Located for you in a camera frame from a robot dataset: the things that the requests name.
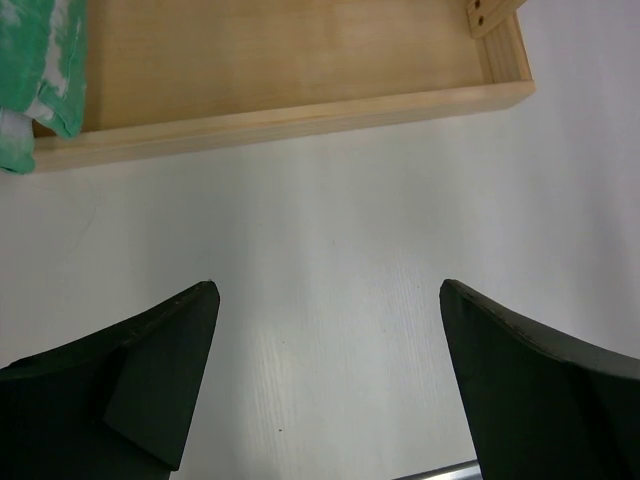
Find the green white tie-dye trousers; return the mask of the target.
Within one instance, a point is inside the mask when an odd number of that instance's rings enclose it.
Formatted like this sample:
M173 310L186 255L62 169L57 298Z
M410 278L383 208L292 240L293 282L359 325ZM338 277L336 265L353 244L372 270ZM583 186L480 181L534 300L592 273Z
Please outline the green white tie-dye trousers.
M28 174L35 122L62 138L82 129L87 3L1 3L1 169Z

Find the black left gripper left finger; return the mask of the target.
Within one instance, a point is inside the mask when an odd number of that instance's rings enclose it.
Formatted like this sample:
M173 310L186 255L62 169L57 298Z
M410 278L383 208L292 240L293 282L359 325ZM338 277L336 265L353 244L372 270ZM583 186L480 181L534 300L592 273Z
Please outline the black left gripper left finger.
M4 479L179 470L220 305L212 281L1 370Z

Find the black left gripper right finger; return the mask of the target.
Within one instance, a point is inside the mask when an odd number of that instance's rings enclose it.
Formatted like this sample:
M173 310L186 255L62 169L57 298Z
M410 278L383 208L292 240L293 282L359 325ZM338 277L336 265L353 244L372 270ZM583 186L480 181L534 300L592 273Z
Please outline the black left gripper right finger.
M485 479L636 479L639 361L446 280L440 311Z

